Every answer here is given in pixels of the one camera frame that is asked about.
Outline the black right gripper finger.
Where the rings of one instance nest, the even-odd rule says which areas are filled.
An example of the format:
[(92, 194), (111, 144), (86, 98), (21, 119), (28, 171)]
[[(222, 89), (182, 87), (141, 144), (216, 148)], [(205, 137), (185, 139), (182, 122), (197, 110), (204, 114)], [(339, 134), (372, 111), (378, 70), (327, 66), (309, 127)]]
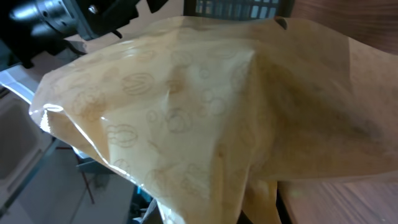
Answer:
[(283, 201), (281, 191), (277, 189), (276, 195), (276, 207), (279, 214), (281, 224), (293, 224), (293, 221), (289, 215), (289, 211)]

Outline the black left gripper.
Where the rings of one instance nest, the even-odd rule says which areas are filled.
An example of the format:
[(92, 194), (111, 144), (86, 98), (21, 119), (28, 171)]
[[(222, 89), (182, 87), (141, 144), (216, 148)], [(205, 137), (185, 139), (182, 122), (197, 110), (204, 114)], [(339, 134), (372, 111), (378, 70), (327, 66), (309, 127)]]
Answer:
[(141, 0), (65, 0), (73, 19), (73, 28), (84, 40), (93, 40), (116, 32), (139, 17)]

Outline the beige snack bag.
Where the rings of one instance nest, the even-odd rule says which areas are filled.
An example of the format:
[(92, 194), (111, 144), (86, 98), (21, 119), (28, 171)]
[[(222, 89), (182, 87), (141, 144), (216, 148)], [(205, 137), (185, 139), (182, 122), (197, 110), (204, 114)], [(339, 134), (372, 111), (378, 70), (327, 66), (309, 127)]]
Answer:
[(165, 223), (278, 223), (279, 181), (397, 179), (397, 56), (305, 19), (158, 21), (44, 75), (29, 114)]

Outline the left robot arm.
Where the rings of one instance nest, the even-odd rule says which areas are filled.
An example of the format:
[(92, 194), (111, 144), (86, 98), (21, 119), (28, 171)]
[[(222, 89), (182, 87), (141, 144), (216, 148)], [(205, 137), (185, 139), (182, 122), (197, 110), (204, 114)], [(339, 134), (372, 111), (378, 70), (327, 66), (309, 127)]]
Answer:
[(140, 0), (1, 0), (1, 70), (16, 65), (33, 67), (32, 58), (46, 51), (57, 55), (65, 48), (83, 52), (67, 38), (78, 34), (93, 40), (139, 16)]

